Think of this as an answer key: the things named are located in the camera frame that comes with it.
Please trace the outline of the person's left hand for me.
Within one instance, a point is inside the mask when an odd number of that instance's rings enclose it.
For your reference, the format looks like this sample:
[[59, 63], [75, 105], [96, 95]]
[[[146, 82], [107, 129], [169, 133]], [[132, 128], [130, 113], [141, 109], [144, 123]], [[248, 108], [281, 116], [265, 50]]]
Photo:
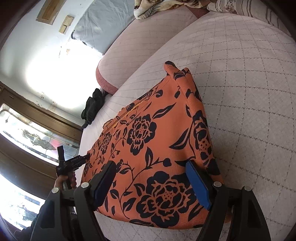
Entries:
[[70, 181], [70, 186], [72, 189], [77, 187], [76, 176], [74, 172], [69, 173], [69, 175], [60, 175], [57, 177], [54, 188], [64, 189], [64, 186], [67, 187], [67, 181]]

